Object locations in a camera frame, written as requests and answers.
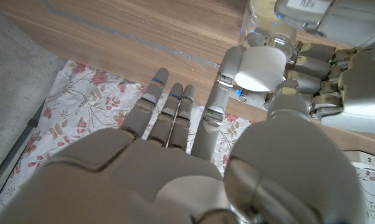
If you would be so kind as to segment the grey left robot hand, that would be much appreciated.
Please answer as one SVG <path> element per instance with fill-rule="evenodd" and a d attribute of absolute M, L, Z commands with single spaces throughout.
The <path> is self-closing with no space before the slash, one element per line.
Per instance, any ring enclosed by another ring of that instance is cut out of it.
<path fill-rule="evenodd" d="M 239 47 L 241 100 L 291 78 L 323 125 L 375 133 L 375 1 L 249 0 Z"/>

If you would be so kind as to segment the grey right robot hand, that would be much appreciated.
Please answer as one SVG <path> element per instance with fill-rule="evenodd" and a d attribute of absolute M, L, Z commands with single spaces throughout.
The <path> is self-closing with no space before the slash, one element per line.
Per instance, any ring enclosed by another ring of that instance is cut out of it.
<path fill-rule="evenodd" d="M 160 68 L 119 128 L 51 157 L 0 213 L 0 223 L 364 223 L 356 169 L 309 116 L 296 80 L 278 79 L 265 121 L 238 138 L 224 172 L 211 162 L 235 75 L 230 48 L 186 152 L 194 96 Z"/>

